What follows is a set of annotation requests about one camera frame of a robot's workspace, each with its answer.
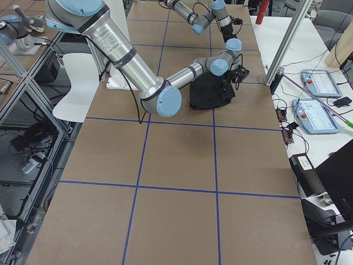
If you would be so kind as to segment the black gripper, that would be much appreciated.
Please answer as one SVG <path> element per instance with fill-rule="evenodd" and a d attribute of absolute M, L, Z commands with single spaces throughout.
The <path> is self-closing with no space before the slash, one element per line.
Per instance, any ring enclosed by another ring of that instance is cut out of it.
<path fill-rule="evenodd" d="M 237 84 L 240 83 L 240 68 L 228 71 L 227 83 Z"/>
<path fill-rule="evenodd" d="M 232 23 L 229 23 L 225 26 L 221 26 L 220 31 L 222 33 L 224 41 L 228 41 L 229 39 L 237 38 L 237 35 L 233 32 L 233 24 Z"/>

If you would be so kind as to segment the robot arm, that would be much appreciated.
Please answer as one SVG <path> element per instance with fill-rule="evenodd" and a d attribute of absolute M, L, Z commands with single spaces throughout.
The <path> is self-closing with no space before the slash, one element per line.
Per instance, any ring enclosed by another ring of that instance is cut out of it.
<path fill-rule="evenodd" d="M 199 76 L 210 72 L 222 76 L 241 64 L 239 55 L 242 43 L 233 34 L 232 18 L 224 1 L 214 1 L 203 16 L 195 14 L 182 1 L 165 1 L 201 34 L 217 21 L 226 44 L 219 56 L 195 60 L 191 65 L 168 78 L 156 76 L 129 39 L 112 20 L 110 8 L 104 1 L 46 1 L 47 26 L 58 31 L 81 34 L 87 37 L 139 92 L 142 108 L 162 117 L 175 115 L 181 107 L 180 88 Z"/>
<path fill-rule="evenodd" d="M 224 42 L 227 42 L 229 39 L 237 38 L 237 34 L 233 32 L 233 25 L 243 24 L 241 19 L 228 14 L 225 1 L 214 1 L 208 7 L 205 6 L 206 12 L 202 15 L 197 14 L 193 8 L 190 9 L 182 1 L 159 2 L 163 2 L 165 8 L 175 11 L 185 19 L 197 35 L 203 33 L 215 20 Z"/>

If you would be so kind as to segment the spare robot arm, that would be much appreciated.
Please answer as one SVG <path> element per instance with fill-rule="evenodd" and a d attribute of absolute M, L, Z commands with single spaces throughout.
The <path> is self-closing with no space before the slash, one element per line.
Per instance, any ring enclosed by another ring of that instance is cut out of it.
<path fill-rule="evenodd" d="M 38 51 L 42 41 L 30 33 L 44 32 L 44 15 L 27 16 L 19 5 L 13 5 L 16 15 L 1 17 L 1 41 L 9 46 L 15 55 L 33 56 Z"/>

